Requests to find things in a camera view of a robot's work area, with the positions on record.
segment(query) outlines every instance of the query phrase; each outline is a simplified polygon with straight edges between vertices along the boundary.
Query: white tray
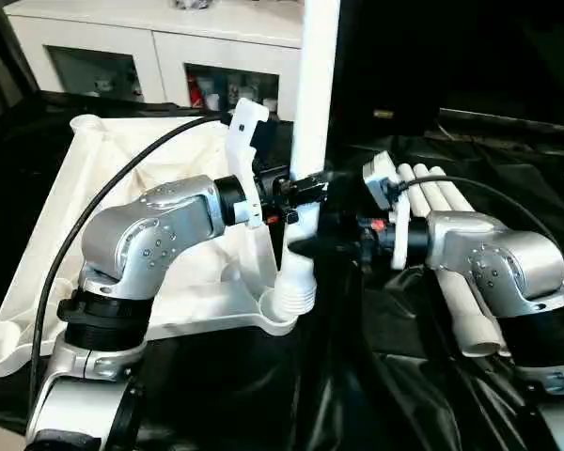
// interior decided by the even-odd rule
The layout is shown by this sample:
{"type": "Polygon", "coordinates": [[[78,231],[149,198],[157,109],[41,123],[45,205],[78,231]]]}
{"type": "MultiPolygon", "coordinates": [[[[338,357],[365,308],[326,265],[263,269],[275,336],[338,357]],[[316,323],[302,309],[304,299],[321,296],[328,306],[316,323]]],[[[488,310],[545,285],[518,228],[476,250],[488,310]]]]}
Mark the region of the white tray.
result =
{"type": "MultiPolygon", "coordinates": [[[[142,148],[192,118],[100,119],[71,122],[75,135],[0,307],[0,377],[30,357],[33,322],[44,277],[82,209],[103,184],[142,148]]],[[[229,175],[227,127],[207,123],[156,150],[127,176],[98,210],[127,203],[157,184],[206,174],[229,175]]],[[[52,352],[65,323],[58,302],[71,295],[83,259],[81,234],[58,271],[44,322],[41,354],[52,352]]],[[[148,340],[229,327],[257,325],[270,334],[287,333],[294,321],[274,323],[261,314],[276,266],[265,225],[229,227],[223,237],[188,249],[176,259],[155,297],[148,340]]]]}

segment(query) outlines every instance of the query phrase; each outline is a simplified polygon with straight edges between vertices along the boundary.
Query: white cabinet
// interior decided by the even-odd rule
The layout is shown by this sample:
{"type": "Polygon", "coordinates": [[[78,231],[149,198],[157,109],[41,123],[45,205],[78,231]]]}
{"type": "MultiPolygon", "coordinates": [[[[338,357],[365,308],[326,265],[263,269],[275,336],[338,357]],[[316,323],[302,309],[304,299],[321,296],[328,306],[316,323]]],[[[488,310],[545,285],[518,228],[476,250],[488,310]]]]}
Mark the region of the white cabinet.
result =
{"type": "Polygon", "coordinates": [[[247,80],[252,78],[261,84],[253,93],[256,99],[275,99],[280,118],[293,120],[301,56],[299,49],[169,33],[155,33],[154,38],[164,91],[169,101],[191,106],[188,74],[193,70],[195,75],[202,73],[211,81],[213,78],[222,80],[227,93],[223,97],[232,97],[230,90],[247,87],[250,84],[247,80]],[[238,81],[231,83],[231,78],[238,81]]]}
{"type": "MultiPolygon", "coordinates": [[[[242,88],[294,118],[303,32],[295,1],[180,10],[169,0],[19,0],[4,10],[41,89],[190,106],[189,81],[208,79],[220,108],[242,88]]],[[[204,104],[209,89],[200,88],[204,104]]]]}
{"type": "Polygon", "coordinates": [[[10,23],[40,89],[165,101],[149,30],[20,16],[10,23]]]}

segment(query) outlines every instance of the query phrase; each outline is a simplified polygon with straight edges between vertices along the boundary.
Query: white plastic part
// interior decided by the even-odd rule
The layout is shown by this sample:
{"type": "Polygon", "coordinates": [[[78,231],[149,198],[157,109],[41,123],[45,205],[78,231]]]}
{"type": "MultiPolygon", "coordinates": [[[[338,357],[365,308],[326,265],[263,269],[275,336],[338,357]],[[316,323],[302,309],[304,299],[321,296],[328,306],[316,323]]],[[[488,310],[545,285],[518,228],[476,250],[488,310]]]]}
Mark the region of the white plastic part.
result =
{"type": "MultiPolygon", "coordinates": [[[[387,151],[378,153],[366,163],[362,169],[364,182],[368,186],[370,194],[374,197],[376,204],[381,210],[388,209],[388,201],[383,193],[381,180],[389,179],[393,183],[399,183],[400,177],[397,168],[388,155],[387,151]]],[[[397,203],[389,212],[389,220],[395,224],[395,245],[391,257],[391,268],[400,271],[405,268],[407,262],[407,241],[410,222],[410,200],[406,193],[401,193],[397,203]]]]}
{"type": "Polygon", "coordinates": [[[236,104],[234,117],[229,125],[226,138],[226,157],[229,171],[235,175],[244,190],[246,200],[234,205],[237,219],[245,213],[249,227],[263,225],[261,217],[261,201],[254,182],[253,159],[257,152],[251,148],[251,139],[257,124],[266,122],[270,116],[269,110],[258,103],[241,98],[236,104]]]}
{"type": "MultiPolygon", "coordinates": [[[[0,307],[0,377],[29,360],[39,292],[65,234],[103,184],[141,149],[193,117],[101,119],[77,117],[75,135],[0,307]]],[[[230,175],[228,127],[203,124],[162,145],[118,184],[98,210],[126,203],[154,185],[195,175],[230,175]]],[[[252,154],[244,154],[252,160],[252,154]]],[[[239,160],[241,167],[250,167],[239,160]]],[[[58,270],[44,321],[40,353],[52,352],[65,324],[56,306],[70,297],[82,267],[76,240],[58,270]]],[[[295,320],[271,320],[276,274],[266,225],[229,227],[223,237],[188,249],[169,269],[150,317],[147,339],[258,326],[288,333],[295,320]]]]}
{"type": "MultiPolygon", "coordinates": [[[[305,4],[297,113],[292,136],[290,177],[303,179],[322,171],[328,137],[328,118],[337,50],[340,0],[305,4]]],[[[282,266],[275,280],[273,313],[293,320],[313,308],[316,281],[313,260],[289,251],[287,243],[316,233],[320,205],[297,208],[299,221],[287,225],[282,266]]]]}
{"type": "MultiPolygon", "coordinates": [[[[439,166],[431,168],[432,176],[446,176],[447,174],[439,166]]],[[[437,181],[436,184],[441,189],[443,196],[455,211],[474,211],[470,202],[466,200],[463,194],[458,190],[455,184],[451,181],[437,181]]]]}
{"type": "Polygon", "coordinates": [[[395,247],[391,258],[391,268],[402,270],[407,262],[407,239],[410,224],[410,200],[406,193],[401,193],[395,209],[395,247]]]}
{"type": "MultiPolygon", "coordinates": [[[[399,174],[403,180],[410,180],[414,176],[426,177],[429,171],[424,164],[417,164],[413,171],[408,165],[402,164],[399,174]]],[[[420,192],[411,188],[408,190],[414,216],[426,217],[431,210],[451,210],[436,183],[427,182],[421,186],[420,192]]],[[[435,275],[446,299],[453,320],[453,334],[462,354],[466,357],[483,357],[497,352],[501,348],[501,339],[493,322],[482,314],[464,277],[445,270],[436,271],[435,275]]]]}

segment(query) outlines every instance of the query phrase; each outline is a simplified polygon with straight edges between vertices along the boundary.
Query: black fabric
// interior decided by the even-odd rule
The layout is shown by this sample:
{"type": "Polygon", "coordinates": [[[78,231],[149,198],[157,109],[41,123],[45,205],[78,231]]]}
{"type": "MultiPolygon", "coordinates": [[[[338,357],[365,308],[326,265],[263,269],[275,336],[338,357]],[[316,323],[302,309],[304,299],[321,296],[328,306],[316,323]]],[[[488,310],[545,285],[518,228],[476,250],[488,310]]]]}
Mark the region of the black fabric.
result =
{"type": "MultiPolygon", "coordinates": [[[[358,168],[382,150],[389,150],[396,164],[440,165],[449,175],[501,189],[537,214],[564,249],[564,154],[525,146],[497,149],[396,137],[336,148],[334,155],[337,167],[358,168]]],[[[475,209],[513,228],[531,229],[525,218],[500,201],[467,186],[460,189],[475,209]]],[[[362,282],[356,277],[352,283],[362,282]]],[[[330,296],[342,296],[339,293],[333,288],[330,296]]],[[[324,446],[309,437],[300,449],[362,446],[362,441],[348,442],[354,434],[349,418],[355,416],[352,408],[357,404],[371,407],[369,425],[377,425],[383,437],[368,446],[377,449],[525,450],[547,443],[547,430],[539,426],[534,409],[527,405],[526,391],[514,378],[509,361],[460,355],[440,289],[423,268],[371,274],[364,289],[353,288],[352,295],[344,296],[344,308],[336,315],[329,313],[328,320],[342,321],[336,340],[332,334],[316,351],[307,352],[328,355],[322,366],[348,365],[359,386],[343,386],[346,378],[341,373],[321,370],[320,386],[311,384],[319,393],[313,396],[318,401],[304,400],[299,407],[309,406],[318,419],[327,420],[318,424],[318,431],[325,432],[313,433],[329,442],[324,446]],[[355,315],[360,326],[348,322],[355,315]],[[337,388],[332,395],[329,386],[337,388]]],[[[313,421],[299,426],[309,428],[313,421]]]]}
{"type": "MultiPolygon", "coordinates": [[[[68,123],[84,113],[193,111],[39,94],[0,120],[0,174],[7,174],[0,225],[8,237],[0,240],[0,303],[65,156],[68,123]]],[[[288,161],[290,127],[276,134],[269,166],[288,161]]],[[[396,163],[439,164],[502,189],[536,212],[564,247],[564,154],[400,137],[335,148],[331,163],[356,168],[386,148],[396,163]]],[[[462,190],[477,210],[530,228],[499,202],[462,190]]],[[[139,375],[148,402],[138,448],[532,449],[525,443],[542,428],[525,421],[531,415],[509,363],[461,357],[429,273],[379,270],[363,279],[333,258],[318,261],[316,271],[316,307],[287,336],[241,329],[149,343],[139,375]]],[[[28,376],[26,365],[0,379],[0,426],[24,431],[28,376]]]]}

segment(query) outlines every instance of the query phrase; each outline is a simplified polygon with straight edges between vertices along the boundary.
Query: white vertical pole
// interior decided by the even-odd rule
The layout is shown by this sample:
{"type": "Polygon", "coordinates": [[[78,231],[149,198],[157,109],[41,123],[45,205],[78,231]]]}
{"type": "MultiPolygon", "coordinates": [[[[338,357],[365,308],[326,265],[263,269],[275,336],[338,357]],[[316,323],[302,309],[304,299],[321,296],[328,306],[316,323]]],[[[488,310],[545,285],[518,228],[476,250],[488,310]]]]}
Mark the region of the white vertical pole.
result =
{"type": "MultiPolygon", "coordinates": [[[[305,2],[299,92],[290,157],[292,179],[304,179],[323,169],[339,11],[340,0],[305,2]]],[[[303,205],[297,212],[299,222],[286,227],[282,267],[274,285],[273,310],[283,320],[294,319],[311,310],[316,295],[313,260],[290,252],[287,243],[316,233],[320,205],[303,205]]]]}

